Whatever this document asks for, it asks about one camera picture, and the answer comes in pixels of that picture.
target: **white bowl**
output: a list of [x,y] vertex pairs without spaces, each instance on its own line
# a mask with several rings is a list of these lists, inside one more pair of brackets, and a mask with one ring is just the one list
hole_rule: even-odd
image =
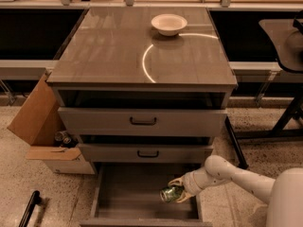
[[175,14],[161,14],[151,20],[151,24],[165,36],[174,36],[187,26],[184,17]]

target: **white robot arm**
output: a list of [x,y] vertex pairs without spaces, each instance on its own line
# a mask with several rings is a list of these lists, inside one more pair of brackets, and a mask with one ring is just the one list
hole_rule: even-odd
[[183,202],[205,188],[233,182],[269,204],[267,227],[303,226],[303,168],[284,171],[276,180],[237,168],[224,158],[209,156],[205,166],[169,182],[163,201]]

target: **drawer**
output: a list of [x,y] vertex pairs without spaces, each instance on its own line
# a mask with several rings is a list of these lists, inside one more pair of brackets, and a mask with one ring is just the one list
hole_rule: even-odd
[[60,108],[67,130],[82,135],[218,136],[225,110]]
[[199,200],[163,203],[159,191],[170,180],[198,168],[183,164],[103,164],[88,226],[210,227]]
[[212,146],[78,144],[88,162],[197,163],[211,154]]

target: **tile floor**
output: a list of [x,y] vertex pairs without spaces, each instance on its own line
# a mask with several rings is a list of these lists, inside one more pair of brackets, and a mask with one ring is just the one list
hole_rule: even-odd
[[[0,103],[0,226],[18,226],[34,190],[46,208],[36,207],[28,226],[76,227],[89,217],[96,176],[55,174],[41,161],[25,159],[28,145],[7,130],[20,106]],[[283,108],[229,108],[236,131],[271,129]],[[292,122],[302,127],[302,120]],[[249,169],[276,178],[283,170],[303,166],[303,143],[241,143]],[[215,139],[214,154],[237,164],[225,129]],[[201,194],[204,221],[214,227],[262,227],[267,205],[233,183],[211,187]]]

